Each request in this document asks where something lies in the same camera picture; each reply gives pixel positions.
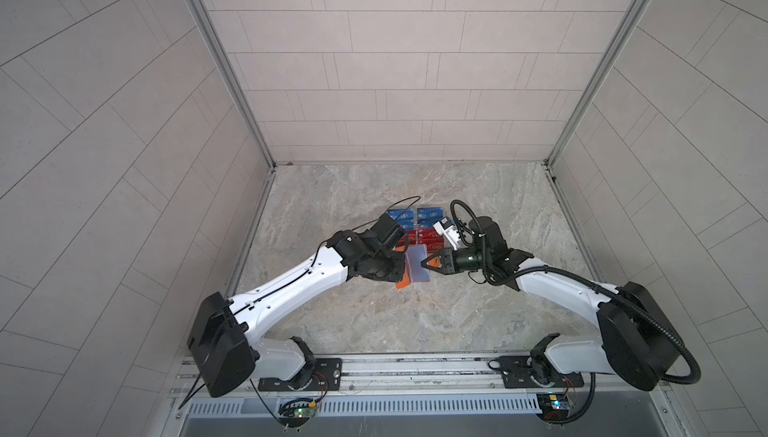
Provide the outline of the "orange leather card holder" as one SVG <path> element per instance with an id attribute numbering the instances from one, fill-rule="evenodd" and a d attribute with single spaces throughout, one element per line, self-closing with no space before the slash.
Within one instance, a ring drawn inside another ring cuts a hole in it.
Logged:
<path id="1" fill-rule="evenodd" d="M 404 289 L 412 283 L 430 281 L 429 271 L 421 265 L 421 262 L 427 257 L 427 248 L 424 244 L 412 245 L 408 248 L 399 246 L 396 251 L 405 253 L 405 270 L 402 279 L 395 283 L 396 289 Z"/>

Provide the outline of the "clear acrylic card display stand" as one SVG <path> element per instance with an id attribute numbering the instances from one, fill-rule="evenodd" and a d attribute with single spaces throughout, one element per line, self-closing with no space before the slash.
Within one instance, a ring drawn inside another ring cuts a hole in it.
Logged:
<path id="1" fill-rule="evenodd" d="M 446 217 L 442 207 L 391 209 L 386 214 L 406 232 L 410 245 L 425 245 L 428 252 L 445 247 L 444 237 L 434 228 Z"/>

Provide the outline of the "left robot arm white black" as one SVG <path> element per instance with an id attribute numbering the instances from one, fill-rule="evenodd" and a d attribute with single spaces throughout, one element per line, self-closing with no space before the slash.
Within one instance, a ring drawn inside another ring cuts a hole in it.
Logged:
<path id="1" fill-rule="evenodd" d="M 364 231 L 341 230 L 322 241 L 314 254 L 267 283 L 232 297 L 215 292 L 198 309 L 187 348 L 199 382 L 213 398 L 249 378 L 277 379 L 293 390 L 313 379 L 316 358 L 298 337 L 267 338 L 284 317 L 354 277 L 397 283 L 405 273 L 398 250 L 406 231 L 382 214 Z"/>

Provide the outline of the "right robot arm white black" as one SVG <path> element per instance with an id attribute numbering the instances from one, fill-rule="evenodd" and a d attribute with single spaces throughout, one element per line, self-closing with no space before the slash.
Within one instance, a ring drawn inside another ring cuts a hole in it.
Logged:
<path id="1" fill-rule="evenodd" d="M 496 222 L 468 224 L 443 218 L 434 230 L 448 242 L 421 265 L 443 275 L 479 272 L 485 282 L 549 300 L 587 320 L 587 337 L 552 333 L 530 351 L 533 380 L 553 384 L 557 374 L 617 375 L 650 391 L 658 382 L 693 384 L 701 369 L 648 290 L 636 283 L 604 284 L 552 267 L 531 253 L 508 247 Z"/>

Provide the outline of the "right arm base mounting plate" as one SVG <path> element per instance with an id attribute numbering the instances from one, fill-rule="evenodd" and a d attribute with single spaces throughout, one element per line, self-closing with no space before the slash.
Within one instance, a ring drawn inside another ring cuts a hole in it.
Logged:
<path id="1" fill-rule="evenodd" d="M 529 355 L 499 356 L 487 363 L 490 370 L 501 375 L 504 387 L 550 389 L 584 386 L 580 373 L 561 374 L 544 357 Z"/>

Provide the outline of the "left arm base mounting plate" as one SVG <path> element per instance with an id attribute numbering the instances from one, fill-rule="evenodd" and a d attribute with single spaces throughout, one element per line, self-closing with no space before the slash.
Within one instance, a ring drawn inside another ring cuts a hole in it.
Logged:
<path id="1" fill-rule="evenodd" d="M 319 358 L 305 364 L 298 374 L 283 381 L 262 378 L 257 387 L 260 392 L 321 392 L 338 391 L 342 371 L 340 358 Z"/>

